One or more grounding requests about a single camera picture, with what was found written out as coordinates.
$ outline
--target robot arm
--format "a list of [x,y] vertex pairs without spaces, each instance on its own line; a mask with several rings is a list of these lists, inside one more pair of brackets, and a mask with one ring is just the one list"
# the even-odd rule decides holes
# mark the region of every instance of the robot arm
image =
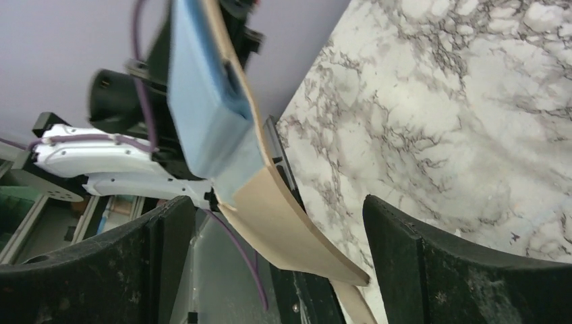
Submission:
[[[220,0],[219,6],[233,50],[244,67],[250,53],[257,52],[262,41],[260,34],[246,28],[254,2]],[[100,70],[95,74],[88,112],[93,128],[75,128],[53,113],[42,113],[32,130],[38,140],[30,145],[28,152],[18,157],[13,172],[47,196],[59,200],[80,201],[86,193],[96,196],[133,194],[161,199],[187,195],[197,207],[217,209],[212,181],[190,171],[183,152],[187,138],[179,137],[173,122],[174,117],[180,114],[173,113],[167,99],[167,95],[173,92],[170,88],[177,87],[169,82],[169,68],[173,65],[173,58],[181,56],[181,46],[177,48],[173,44],[173,33],[177,34],[181,28],[180,20],[184,17],[195,15],[195,21],[200,21],[197,16],[200,10],[199,7],[180,8],[176,3],[169,3],[165,22],[146,61],[129,60],[126,63],[127,74],[110,70]],[[208,42],[208,30],[196,30],[192,35],[203,36],[198,40],[204,46],[197,44],[195,56],[199,57],[195,57],[195,61],[197,64],[205,63],[202,60],[210,60],[211,57],[201,60],[200,55],[212,52],[208,47],[212,45]],[[177,44],[184,42],[177,39]],[[224,64],[215,63],[223,67],[224,73],[228,72],[224,70]],[[194,76],[194,82],[208,84],[213,76],[217,76],[217,71],[207,72],[203,77]],[[153,152],[148,151],[150,134],[144,123],[142,102],[134,78],[142,81],[155,116],[157,148]],[[201,109],[214,110],[211,107],[212,104]],[[217,135],[211,134],[211,137],[216,138]]]

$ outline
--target cable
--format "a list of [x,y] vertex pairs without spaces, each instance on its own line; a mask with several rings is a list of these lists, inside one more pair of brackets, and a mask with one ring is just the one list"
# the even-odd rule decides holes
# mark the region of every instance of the cable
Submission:
[[16,143],[16,142],[12,142],[11,140],[5,140],[4,138],[0,138],[0,142],[4,143],[6,145],[9,145],[9,146],[16,147],[17,149],[20,149],[20,150],[26,149],[26,147],[24,145]]
[[[266,292],[264,291],[264,287],[262,287],[262,282],[260,281],[260,276],[258,275],[257,270],[255,269],[254,264],[252,263],[252,261],[248,258],[248,255],[246,255],[246,251],[242,248],[242,246],[240,245],[240,243],[238,242],[238,239],[234,236],[233,232],[231,231],[231,229],[227,226],[227,224],[225,224],[218,216],[215,215],[215,213],[213,213],[212,211],[209,211],[208,209],[203,209],[204,212],[211,216],[217,223],[219,223],[219,225],[221,225],[223,227],[223,230],[225,230],[225,232],[227,233],[227,235],[230,237],[230,239],[233,241],[234,245],[236,246],[236,248],[238,249],[238,252],[240,253],[240,255],[242,256],[242,258],[244,259],[244,262],[246,262],[246,265],[248,267],[248,269],[250,270],[250,273],[252,274],[252,277],[254,278],[254,282],[256,283],[256,288],[258,289],[258,295],[260,297],[260,301],[262,302],[262,307],[264,308],[265,311],[268,310],[268,298],[266,297]],[[256,251],[254,251],[255,255],[254,258],[255,260],[258,258],[257,255],[258,253]]]
[[[141,13],[144,3],[145,0],[136,0],[132,16],[132,25],[131,25],[131,46],[133,52],[132,55],[134,56],[134,59],[137,61],[142,61],[141,49],[139,47],[139,39],[140,39],[139,21],[141,19]],[[150,142],[149,151],[155,152],[155,149],[157,148],[157,132],[155,129],[155,120],[153,116],[153,109],[151,107],[151,102],[149,100],[147,90],[145,89],[145,84],[141,79],[135,78],[135,88],[137,90],[137,96],[139,97],[139,102],[141,104],[143,119],[145,121],[145,125],[147,125],[147,136]]]
[[[139,21],[141,18],[144,2],[145,0],[137,0],[135,2],[135,7],[132,16],[131,43],[132,43],[133,56],[137,61],[141,61],[141,50],[139,47]],[[141,104],[141,110],[143,112],[143,119],[145,121],[145,125],[147,126],[148,140],[150,143],[148,146],[143,143],[139,143],[134,138],[128,138],[127,136],[123,136],[120,134],[81,134],[81,135],[69,135],[69,136],[53,136],[50,138],[38,138],[37,140],[33,140],[27,147],[3,138],[0,138],[0,142],[10,146],[14,146],[17,149],[22,149],[22,150],[27,149],[31,151],[38,144],[77,142],[83,140],[112,140],[116,143],[124,143],[132,145],[136,149],[140,149],[141,151],[147,153],[153,153],[157,148],[157,132],[155,128],[153,109],[143,81],[139,78],[134,78],[134,82],[137,90],[137,96]]]

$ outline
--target bent plywood sheet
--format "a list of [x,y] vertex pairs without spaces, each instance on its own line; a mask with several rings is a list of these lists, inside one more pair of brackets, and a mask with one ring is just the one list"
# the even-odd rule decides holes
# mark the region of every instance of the bent plywood sheet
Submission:
[[274,167],[260,170],[236,192],[234,201],[235,211],[222,205],[229,223],[276,267],[368,284],[368,275],[312,223]]
[[375,324],[365,300],[351,286],[366,286],[369,276],[344,256],[298,205],[274,166],[258,106],[233,50],[218,1],[203,0],[210,28],[223,59],[236,72],[251,107],[258,146],[265,166],[233,196],[234,205],[219,199],[229,223],[274,266],[313,273],[335,284],[352,319]]

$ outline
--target marble surface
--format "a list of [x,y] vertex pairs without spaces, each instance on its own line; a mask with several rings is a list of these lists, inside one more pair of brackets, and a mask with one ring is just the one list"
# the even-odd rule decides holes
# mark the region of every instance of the marble surface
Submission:
[[472,242],[572,263],[568,0],[353,0],[278,129],[308,215],[374,278],[379,323],[369,193]]

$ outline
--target white marble countertop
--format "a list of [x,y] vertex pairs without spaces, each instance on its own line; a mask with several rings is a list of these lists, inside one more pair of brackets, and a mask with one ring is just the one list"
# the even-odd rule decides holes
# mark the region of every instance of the white marble countertop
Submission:
[[[353,0],[278,130],[308,215],[374,279],[367,194],[572,263],[568,0]],[[363,292],[386,323],[376,280]]]

